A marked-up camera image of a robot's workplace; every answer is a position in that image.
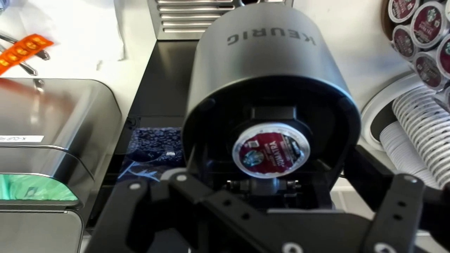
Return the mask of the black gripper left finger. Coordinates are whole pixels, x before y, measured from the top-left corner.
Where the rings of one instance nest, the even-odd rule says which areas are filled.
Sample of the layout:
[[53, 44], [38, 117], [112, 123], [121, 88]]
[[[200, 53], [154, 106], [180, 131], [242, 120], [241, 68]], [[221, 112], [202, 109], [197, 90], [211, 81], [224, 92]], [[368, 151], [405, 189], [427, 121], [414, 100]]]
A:
[[188, 173], [151, 186], [116, 185], [86, 253], [145, 253], [161, 231], [175, 230], [195, 253], [280, 253], [269, 217], [234, 194]]

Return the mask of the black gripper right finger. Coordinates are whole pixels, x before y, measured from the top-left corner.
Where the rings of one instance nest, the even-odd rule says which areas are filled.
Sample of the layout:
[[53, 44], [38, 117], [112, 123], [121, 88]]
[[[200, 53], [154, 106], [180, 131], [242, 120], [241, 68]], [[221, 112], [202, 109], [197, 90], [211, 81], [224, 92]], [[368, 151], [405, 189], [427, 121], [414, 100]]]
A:
[[450, 249], [449, 187], [436, 190], [417, 176], [394, 175], [363, 147], [349, 152], [345, 178], [375, 213], [365, 253], [425, 253], [415, 245], [420, 231]]

